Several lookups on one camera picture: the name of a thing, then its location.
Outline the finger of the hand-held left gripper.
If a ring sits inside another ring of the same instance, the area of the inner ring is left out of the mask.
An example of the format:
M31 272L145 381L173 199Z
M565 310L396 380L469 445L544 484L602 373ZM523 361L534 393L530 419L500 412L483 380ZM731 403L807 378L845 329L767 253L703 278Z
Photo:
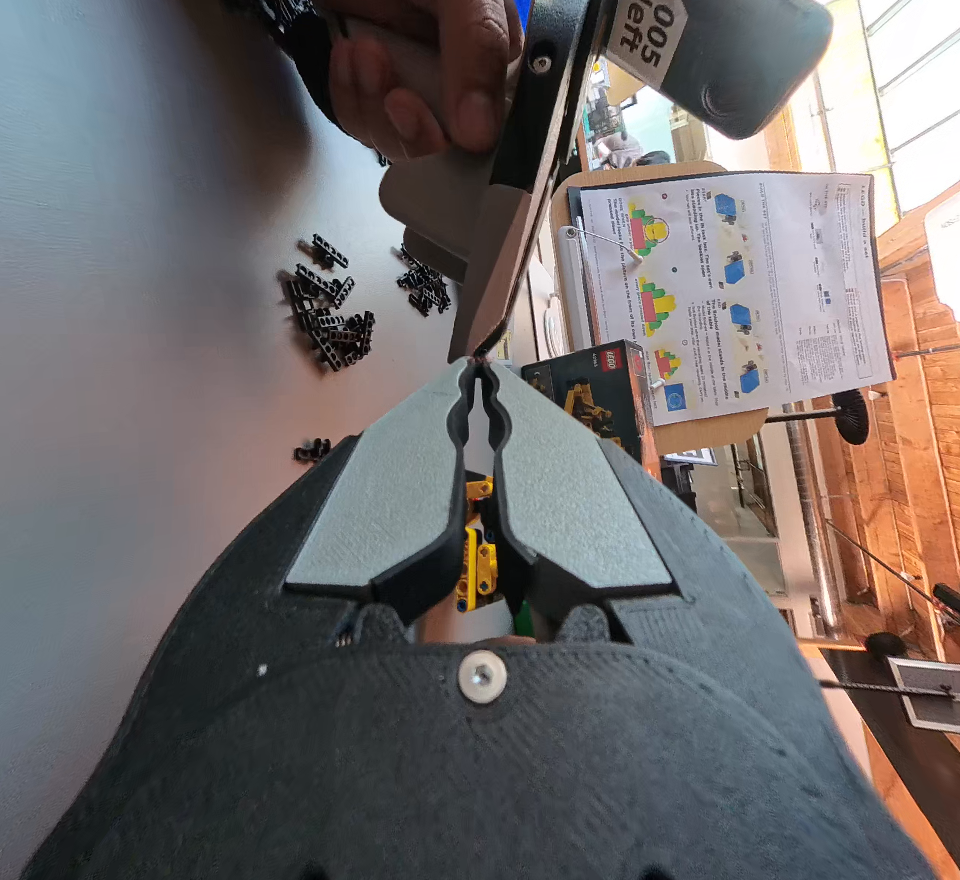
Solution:
M466 254L447 360L480 358L501 338L545 220L553 186L457 184L453 204Z

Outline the person's left hand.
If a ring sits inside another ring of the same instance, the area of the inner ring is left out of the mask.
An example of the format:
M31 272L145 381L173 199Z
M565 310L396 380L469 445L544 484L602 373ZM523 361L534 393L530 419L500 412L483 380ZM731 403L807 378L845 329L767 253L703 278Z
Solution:
M522 50L514 0L313 0L323 9L377 23L435 47L438 113L402 85L390 51L375 37L338 38L329 60L337 124L391 161L442 152L449 143L486 153L503 123L508 69Z

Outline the black lego set box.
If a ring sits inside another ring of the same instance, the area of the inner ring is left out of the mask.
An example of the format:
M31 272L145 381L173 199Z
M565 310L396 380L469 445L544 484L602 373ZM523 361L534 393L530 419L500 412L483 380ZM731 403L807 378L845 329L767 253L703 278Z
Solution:
M652 396L641 346L628 339L524 365L522 379L599 439L659 474Z

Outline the yellow lego model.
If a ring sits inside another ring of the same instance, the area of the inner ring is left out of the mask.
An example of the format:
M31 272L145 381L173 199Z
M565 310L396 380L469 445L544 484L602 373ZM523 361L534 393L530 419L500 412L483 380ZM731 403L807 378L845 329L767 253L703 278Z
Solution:
M466 471L462 570L454 592L455 609L467 614L500 598L497 512L492 476Z

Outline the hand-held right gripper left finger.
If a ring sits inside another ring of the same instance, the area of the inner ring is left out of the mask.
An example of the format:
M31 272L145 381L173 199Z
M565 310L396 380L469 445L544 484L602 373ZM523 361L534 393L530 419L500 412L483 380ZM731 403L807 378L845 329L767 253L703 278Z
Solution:
M284 586L393 609L409 626L461 575L476 366L454 361L370 425L324 495Z

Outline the printed instruction sheet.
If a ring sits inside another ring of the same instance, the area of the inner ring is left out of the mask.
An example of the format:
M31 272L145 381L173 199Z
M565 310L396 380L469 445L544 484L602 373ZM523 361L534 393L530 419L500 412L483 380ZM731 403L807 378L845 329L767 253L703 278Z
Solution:
M570 189L591 333L640 348L655 426L893 379L874 193L798 171Z

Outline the silver metal pipe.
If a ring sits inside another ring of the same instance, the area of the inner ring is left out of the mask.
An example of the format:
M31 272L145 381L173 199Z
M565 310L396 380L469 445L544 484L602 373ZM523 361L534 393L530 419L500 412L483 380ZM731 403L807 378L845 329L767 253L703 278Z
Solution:
M841 599L814 468L810 433L806 422L800 419L786 421L785 429L795 471L810 562L819 589L822 632L829 639L838 639L844 632Z

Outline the black round stand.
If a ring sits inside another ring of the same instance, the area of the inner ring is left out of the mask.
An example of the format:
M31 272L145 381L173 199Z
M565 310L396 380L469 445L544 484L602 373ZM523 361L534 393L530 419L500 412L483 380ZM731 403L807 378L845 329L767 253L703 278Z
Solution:
M791 410L767 417L767 423L796 422L811 419L830 419L841 439L848 445L858 446L867 442L870 435L870 418L866 401L859 389L843 390L831 394L831 406L811 410Z

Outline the pile of black lego pieces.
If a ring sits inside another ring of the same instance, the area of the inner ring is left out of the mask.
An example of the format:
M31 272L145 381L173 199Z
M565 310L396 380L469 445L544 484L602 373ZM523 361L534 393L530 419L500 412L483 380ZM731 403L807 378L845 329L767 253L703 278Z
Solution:
M345 310L355 289L348 257L318 233L296 242L307 259L279 274L295 333L314 363L337 373L369 356L376 324L371 310Z
M451 298L445 277L417 259L404 242L396 251L406 269L396 280L396 286L407 293L409 303L423 317L436 311L443 315L451 307Z

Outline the wooden clipboard stand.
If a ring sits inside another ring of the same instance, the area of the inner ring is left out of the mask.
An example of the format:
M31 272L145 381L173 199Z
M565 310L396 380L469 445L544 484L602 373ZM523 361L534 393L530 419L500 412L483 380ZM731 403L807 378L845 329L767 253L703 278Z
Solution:
M582 171L566 178L556 188L549 208L549 230L555 257L555 279L561 305L564 344L579 350L594 344L583 279L577 273L576 243L561 233L572 223L570 188L610 188L635 181L699 178L724 175L726 168L711 161L691 161L624 169ZM762 430L767 409L739 410L705 419L654 428L654 442L660 454L718 447L743 442Z

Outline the framed white panel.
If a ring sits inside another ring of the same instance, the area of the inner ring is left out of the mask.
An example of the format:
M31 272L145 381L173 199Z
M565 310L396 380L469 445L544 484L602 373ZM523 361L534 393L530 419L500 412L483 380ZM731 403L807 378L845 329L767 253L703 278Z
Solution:
M910 724L959 735L959 666L906 657L887 662Z

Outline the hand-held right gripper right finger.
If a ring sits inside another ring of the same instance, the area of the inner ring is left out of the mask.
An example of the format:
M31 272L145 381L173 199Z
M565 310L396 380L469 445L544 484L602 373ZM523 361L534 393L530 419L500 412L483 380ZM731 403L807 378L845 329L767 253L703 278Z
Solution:
M607 448L497 362L478 365L493 454L498 588L555 625L582 605L674 594Z

